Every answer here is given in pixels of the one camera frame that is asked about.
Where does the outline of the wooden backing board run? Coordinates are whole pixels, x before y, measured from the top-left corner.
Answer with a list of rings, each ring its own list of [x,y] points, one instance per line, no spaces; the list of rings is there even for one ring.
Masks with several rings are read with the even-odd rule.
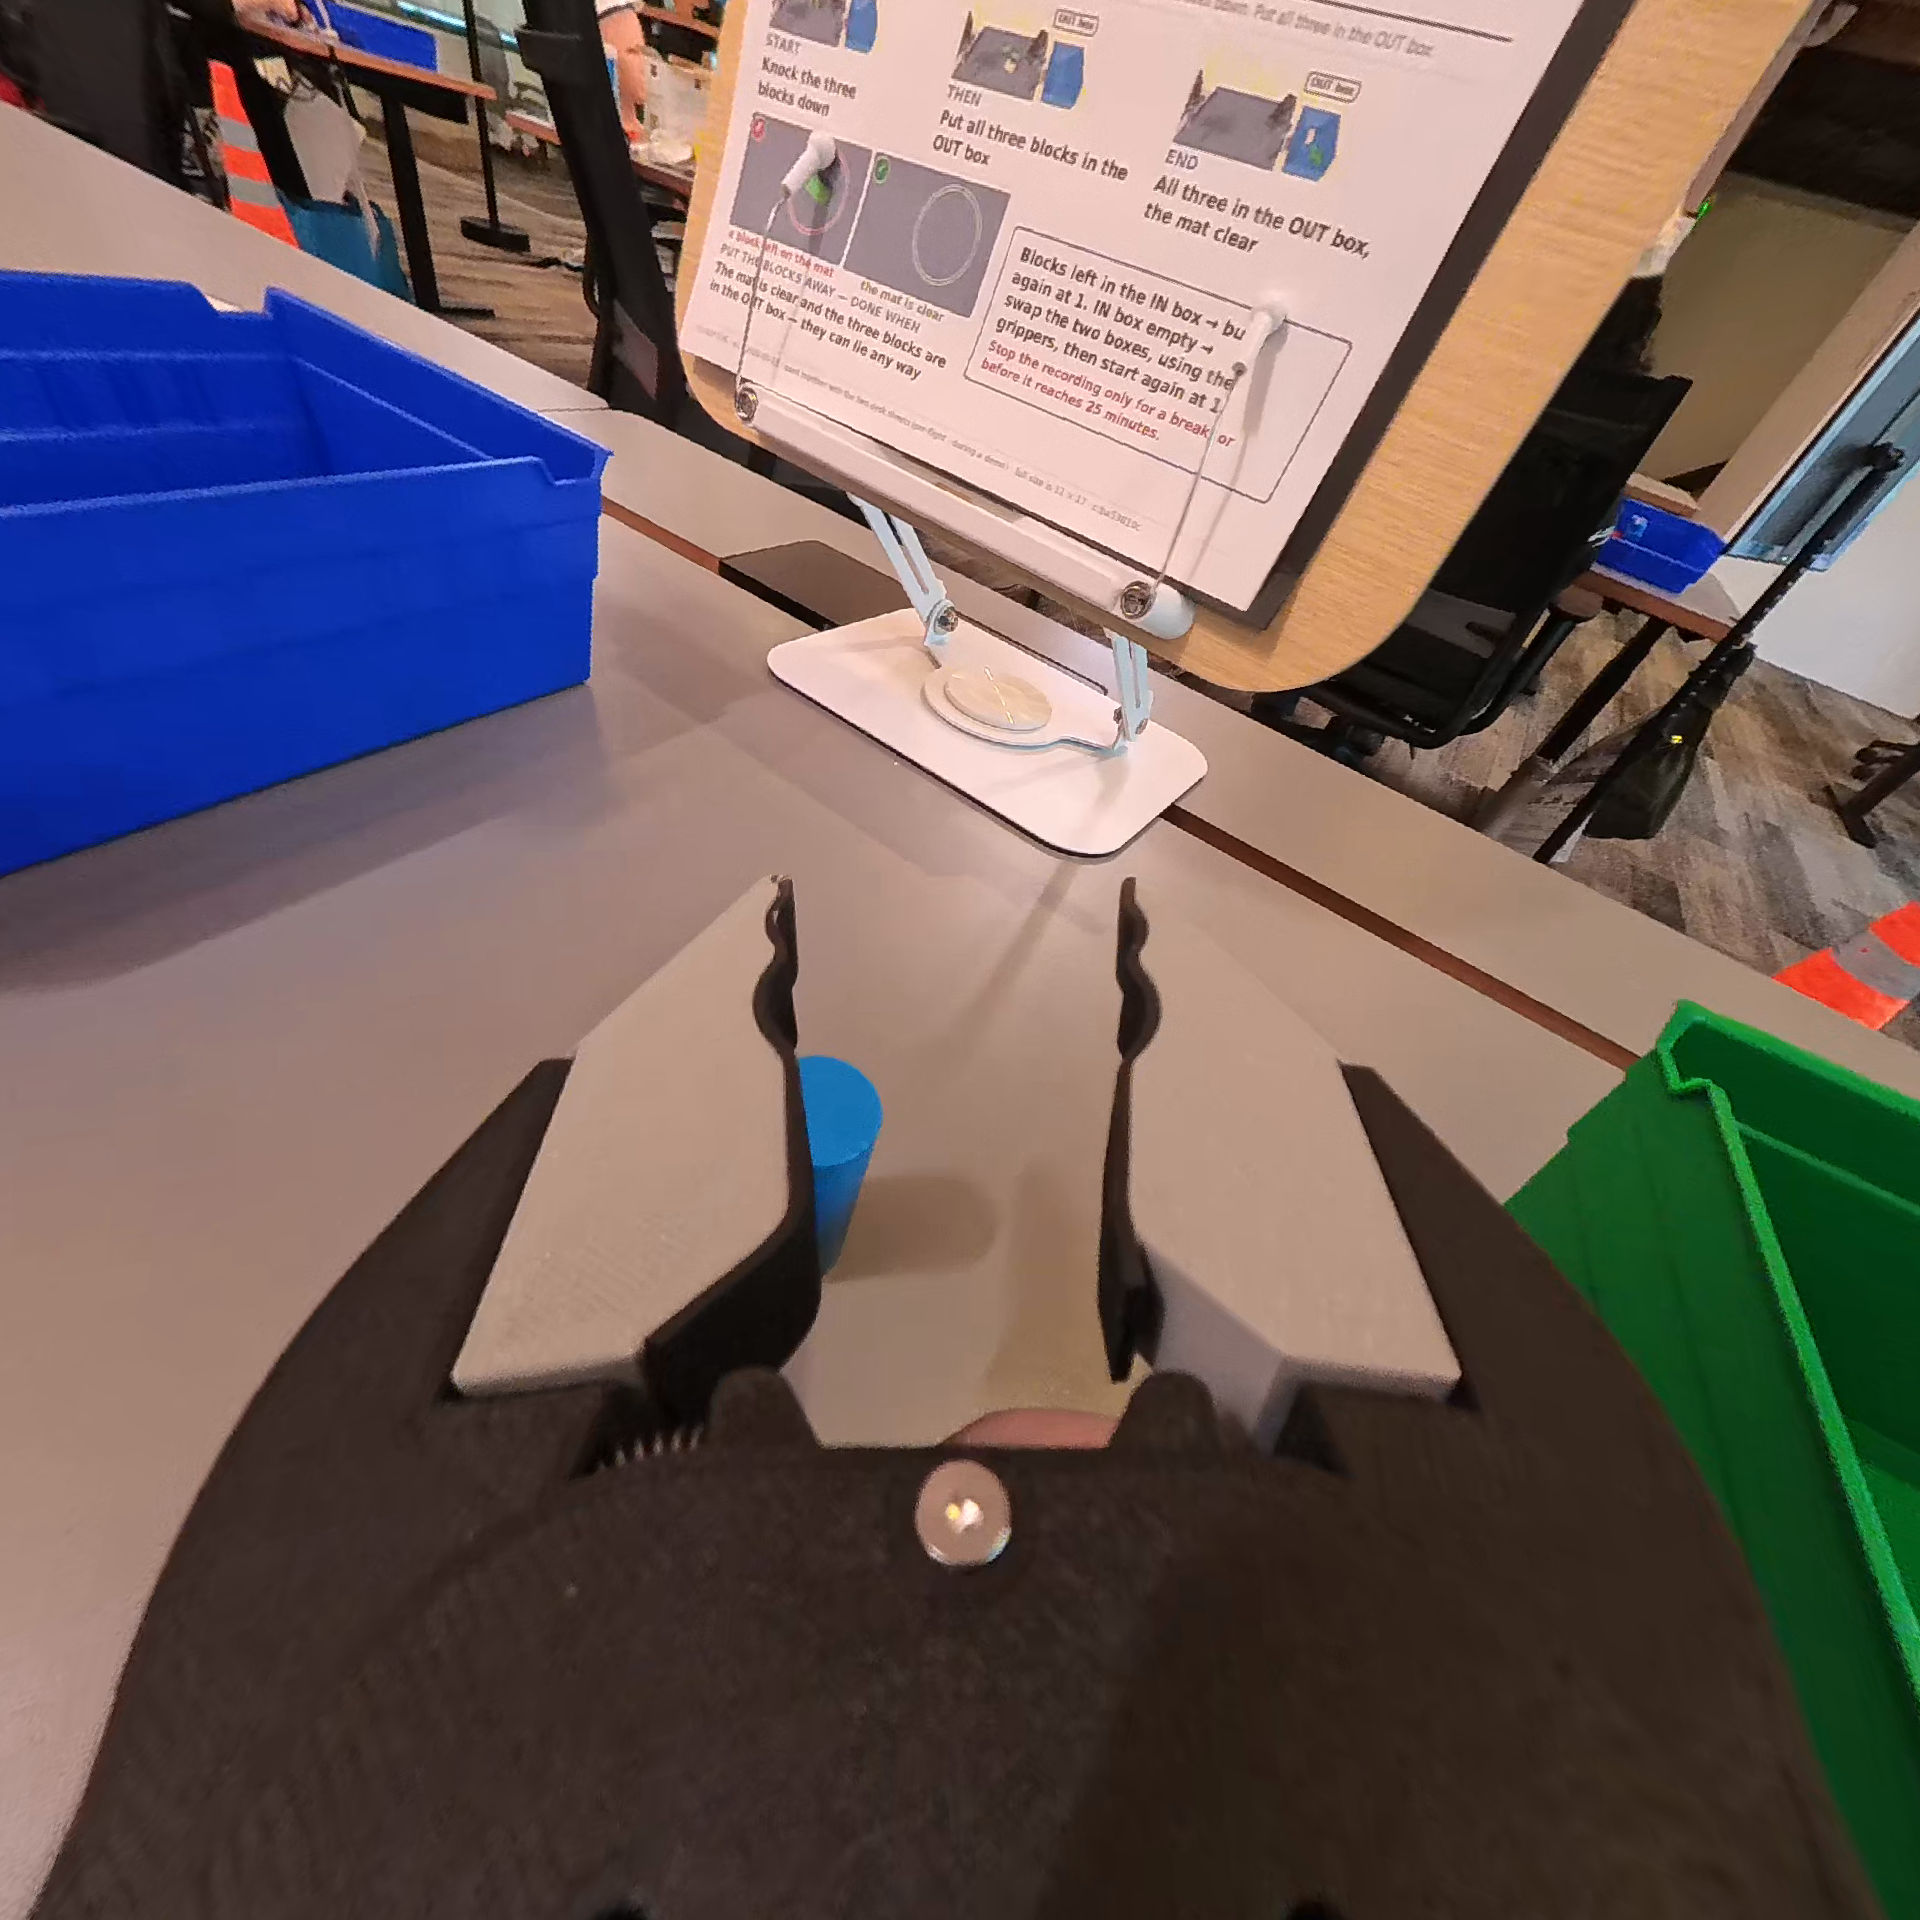
[[[733,5],[707,416],[1249,693],[1372,655],[1814,5]]]

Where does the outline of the white document stand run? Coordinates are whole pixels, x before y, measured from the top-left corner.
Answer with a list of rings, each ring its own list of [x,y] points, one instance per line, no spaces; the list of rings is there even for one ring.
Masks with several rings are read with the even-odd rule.
[[[926,478],[890,448],[745,377],[747,344],[732,372],[739,425],[842,483],[895,483],[894,502],[849,500],[872,530],[909,615],[830,628],[770,655],[780,685],[803,695],[865,738],[903,757],[965,800],[982,805],[1054,852],[1108,856],[1206,774],[1199,749],[1152,719],[1153,688],[1141,636],[1175,641],[1193,624],[1188,593],[1171,589],[1201,478],[1225,422],[1253,410],[1253,372],[1279,349],[1290,317],[1278,296],[1257,301],[1211,414],[1155,571],[1119,565],[1030,516],[982,505]],[[952,599],[919,528],[898,506],[956,537],[998,538],[1012,560],[1104,617],[1110,683],[1088,683],[1030,652]]]

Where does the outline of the blue plastic bin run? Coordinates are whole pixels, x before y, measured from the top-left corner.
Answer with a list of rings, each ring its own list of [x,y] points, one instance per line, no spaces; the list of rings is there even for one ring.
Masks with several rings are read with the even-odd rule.
[[[291,295],[2,277],[2,873],[587,683],[610,455]]]

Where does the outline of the small blue storage bin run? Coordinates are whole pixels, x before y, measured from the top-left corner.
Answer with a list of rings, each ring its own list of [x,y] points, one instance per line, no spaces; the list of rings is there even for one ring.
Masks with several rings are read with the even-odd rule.
[[[379,62],[397,65],[436,77],[439,73],[438,40],[426,27],[390,12],[372,12],[360,5],[311,5],[325,30],[342,46]]]
[[[1623,495],[1593,568],[1677,596],[1700,582],[1723,552],[1726,537],[1710,525]]]

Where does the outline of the wooden background table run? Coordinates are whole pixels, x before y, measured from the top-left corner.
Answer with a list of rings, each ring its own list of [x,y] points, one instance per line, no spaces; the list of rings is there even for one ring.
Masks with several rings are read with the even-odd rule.
[[[479,106],[495,101],[493,91],[484,80],[441,71],[429,74],[342,46],[325,28],[323,16],[315,14],[314,5],[322,2],[287,5],[287,12],[278,12],[278,5],[235,5],[234,9],[240,32],[250,36],[255,48],[278,52],[314,74],[323,71],[337,91],[352,86],[378,101],[396,226],[413,303],[423,313],[451,322],[492,321],[489,307],[441,301],[409,111],[464,126],[478,118]]]

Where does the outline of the green plastic bin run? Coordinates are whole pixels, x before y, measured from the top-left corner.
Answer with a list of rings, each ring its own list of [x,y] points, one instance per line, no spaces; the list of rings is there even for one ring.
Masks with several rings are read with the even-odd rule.
[[[1680,1002],[1505,1206],[1680,1430],[1883,1915],[1915,1916],[1915,1101]]]

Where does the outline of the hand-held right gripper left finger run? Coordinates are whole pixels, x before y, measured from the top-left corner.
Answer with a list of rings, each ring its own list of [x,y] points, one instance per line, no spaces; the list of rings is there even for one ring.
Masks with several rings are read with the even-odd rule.
[[[461,1396],[707,1400],[793,1357],[822,1296],[798,973],[793,885],[761,876],[581,1039],[451,1364]]]

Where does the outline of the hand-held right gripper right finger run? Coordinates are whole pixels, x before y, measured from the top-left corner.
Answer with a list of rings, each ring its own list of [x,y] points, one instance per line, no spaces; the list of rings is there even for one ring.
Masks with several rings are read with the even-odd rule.
[[[1208,935],[1115,896],[1095,1319],[1110,1380],[1197,1380],[1262,1449],[1309,1386],[1461,1368],[1332,1045]]]

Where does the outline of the orange traffic cone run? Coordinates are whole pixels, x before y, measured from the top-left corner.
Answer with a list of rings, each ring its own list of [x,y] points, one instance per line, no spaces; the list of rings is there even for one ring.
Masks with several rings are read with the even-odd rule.
[[[1811,952],[1773,983],[1881,1034],[1917,996],[1915,902],[1883,912],[1858,936]]]
[[[205,59],[205,77],[229,212],[244,226],[299,250],[290,211],[306,203],[307,181],[285,126],[281,93],[250,60],[234,67]]]

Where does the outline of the blue cylinder block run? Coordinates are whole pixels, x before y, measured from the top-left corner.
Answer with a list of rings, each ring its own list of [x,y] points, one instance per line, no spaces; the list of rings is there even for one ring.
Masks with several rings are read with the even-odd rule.
[[[884,1125],[873,1082],[849,1062],[809,1054],[798,1079],[813,1189],[813,1231],[825,1277],[842,1258]]]

